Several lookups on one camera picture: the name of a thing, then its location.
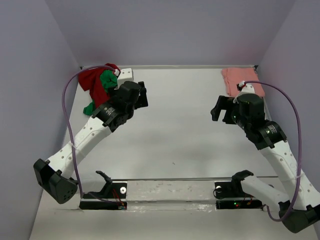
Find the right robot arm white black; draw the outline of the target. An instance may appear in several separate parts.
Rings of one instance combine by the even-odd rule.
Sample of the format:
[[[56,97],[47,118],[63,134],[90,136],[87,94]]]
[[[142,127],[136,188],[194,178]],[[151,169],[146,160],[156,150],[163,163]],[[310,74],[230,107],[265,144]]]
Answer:
[[[214,191],[218,199],[253,196],[268,208],[278,212],[282,224],[292,233],[298,233],[320,220],[320,193],[313,187],[292,154],[281,127],[265,117],[264,101],[254,93],[237,98],[219,96],[210,111],[218,121],[225,111],[223,122],[238,125],[246,138],[269,162],[282,183],[285,192],[259,180],[249,170],[235,173],[231,181],[222,183]]]

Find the red t shirt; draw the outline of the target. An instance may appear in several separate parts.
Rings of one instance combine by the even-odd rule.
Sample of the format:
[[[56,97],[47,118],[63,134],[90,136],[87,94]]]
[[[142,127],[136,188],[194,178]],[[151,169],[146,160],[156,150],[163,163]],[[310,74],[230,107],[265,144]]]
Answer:
[[[78,75],[81,88],[84,91],[89,91],[95,108],[98,108],[110,98],[109,89],[118,86],[120,69],[112,63],[106,63],[105,66],[107,67],[85,70]]]

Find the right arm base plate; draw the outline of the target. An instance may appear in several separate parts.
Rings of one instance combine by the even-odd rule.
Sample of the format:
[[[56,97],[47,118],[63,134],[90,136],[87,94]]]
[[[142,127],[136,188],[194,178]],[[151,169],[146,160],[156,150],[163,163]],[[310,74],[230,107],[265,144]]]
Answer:
[[[215,207],[217,210],[248,210],[264,207],[263,203],[255,197],[233,190],[230,181],[215,182],[212,193],[216,199]]]

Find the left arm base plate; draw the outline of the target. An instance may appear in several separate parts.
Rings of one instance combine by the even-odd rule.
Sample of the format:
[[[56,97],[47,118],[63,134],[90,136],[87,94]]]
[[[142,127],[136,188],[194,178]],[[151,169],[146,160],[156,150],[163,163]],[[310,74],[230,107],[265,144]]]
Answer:
[[[105,184],[99,191],[90,191],[80,199],[79,208],[81,210],[127,210],[127,181],[112,180],[104,172],[97,170]]]

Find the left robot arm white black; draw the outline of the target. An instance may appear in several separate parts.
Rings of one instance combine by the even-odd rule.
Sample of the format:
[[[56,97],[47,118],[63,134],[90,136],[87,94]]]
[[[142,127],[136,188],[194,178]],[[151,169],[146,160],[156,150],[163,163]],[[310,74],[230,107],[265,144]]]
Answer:
[[[38,159],[33,169],[38,184],[59,204],[69,201],[80,188],[73,179],[78,164],[103,139],[131,119],[134,111],[148,106],[147,89],[143,81],[125,81],[115,94],[101,104],[84,127],[70,141],[46,160]]]

